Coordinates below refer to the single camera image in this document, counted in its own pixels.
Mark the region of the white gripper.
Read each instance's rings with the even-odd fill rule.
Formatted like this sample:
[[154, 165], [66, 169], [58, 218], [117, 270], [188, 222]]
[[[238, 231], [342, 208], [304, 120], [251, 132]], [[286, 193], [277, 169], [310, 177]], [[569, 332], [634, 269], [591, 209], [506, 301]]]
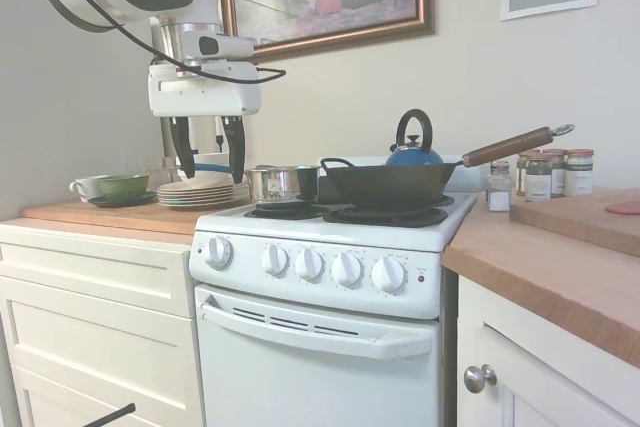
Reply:
[[229, 166], [235, 184], [244, 177], [245, 131], [241, 116], [253, 115], [262, 106], [257, 84], [236, 84], [199, 75], [180, 76], [171, 64], [149, 67], [150, 108], [156, 117], [169, 119], [174, 149], [187, 178], [195, 176], [187, 117], [225, 116], [224, 134], [229, 147]]

